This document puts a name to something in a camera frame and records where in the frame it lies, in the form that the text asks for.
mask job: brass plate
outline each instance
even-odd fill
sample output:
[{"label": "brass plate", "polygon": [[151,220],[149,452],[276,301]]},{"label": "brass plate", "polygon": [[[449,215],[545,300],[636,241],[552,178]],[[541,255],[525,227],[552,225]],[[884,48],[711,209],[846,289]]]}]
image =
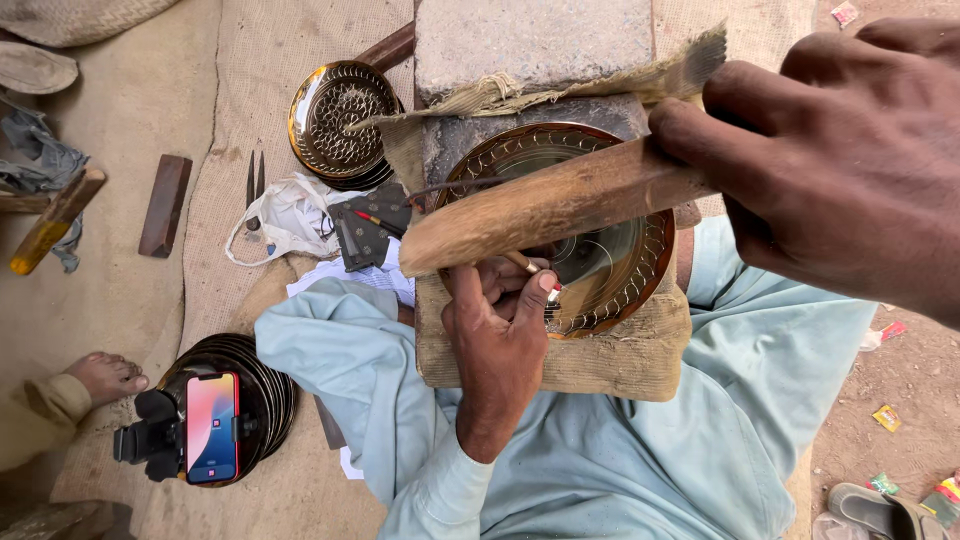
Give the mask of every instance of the brass plate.
[{"label": "brass plate", "polygon": [[344,127],[401,110],[387,79],[359,61],[336,61],[307,77],[290,105],[287,134],[294,153],[337,189],[369,188],[392,173],[383,157],[380,130]]},{"label": "brass plate", "polygon": [[[517,178],[620,142],[571,122],[520,126],[473,148],[446,181]],[[484,188],[489,186],[444,189],[435,209]],[[673,211],[666,210],[524,250],[529,257],[550,258],[564,286],[543,321],[550,337],[573,339],[608,330],[642,306],[666,274],[674,233]]]}]

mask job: man's right hand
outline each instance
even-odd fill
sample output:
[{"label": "man's right hand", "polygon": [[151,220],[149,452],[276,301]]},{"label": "man's right hand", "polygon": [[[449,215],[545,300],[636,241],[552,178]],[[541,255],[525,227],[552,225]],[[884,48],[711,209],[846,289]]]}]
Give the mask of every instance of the man's right hand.
[{"label": "man's right hand", "polygon": [[960,328],[960,22],[815,34],[780,75],[728,62],[663,149],[707,172],[745,262]]}]

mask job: phone screen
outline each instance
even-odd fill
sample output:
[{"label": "phone screen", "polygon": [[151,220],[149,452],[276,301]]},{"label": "phone screen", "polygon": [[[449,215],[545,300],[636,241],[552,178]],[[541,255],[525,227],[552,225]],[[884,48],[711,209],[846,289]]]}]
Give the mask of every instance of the phone screen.
[{"label": "phone screen", "polygon": [[237,475],[237,445],[230,433],[236,416],[232,373],[194,377],[186,383],[186,475],[190,483]]}]

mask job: bare foot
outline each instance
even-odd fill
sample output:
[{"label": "bare foot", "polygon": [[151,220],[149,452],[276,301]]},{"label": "bare foot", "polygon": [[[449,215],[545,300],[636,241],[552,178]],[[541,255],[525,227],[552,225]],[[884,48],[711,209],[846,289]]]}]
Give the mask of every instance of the bare foot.
[{"label": "bare foot", "polygon": [[143,370],[120,355],[90,353],[63,373],[76,377],[90,393],[93,408],[147,389],[150,380]]}]

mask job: hand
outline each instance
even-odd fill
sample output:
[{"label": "hand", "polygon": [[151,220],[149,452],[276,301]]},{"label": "hand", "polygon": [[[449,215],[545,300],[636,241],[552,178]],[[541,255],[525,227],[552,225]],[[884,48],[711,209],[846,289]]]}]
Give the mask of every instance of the hand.
[{"label": "hand", "polygon": [[[533,259],[546,267],[546,261]],[[453,301],[444,329],[453,344],[464,398],[457,440],[472,459],[493,463],[513,436],[543,377],[543,308],[557,277],[530,277],[503,257],[450,269]],[[519,294],[511,294],[522,289]]]},{"label": "hand", "polygon": [[733,61],[703,114],[667,100],[663,149],[724,193],[743,260],[960,328],[960,22],[815,34],[770,73]]}]

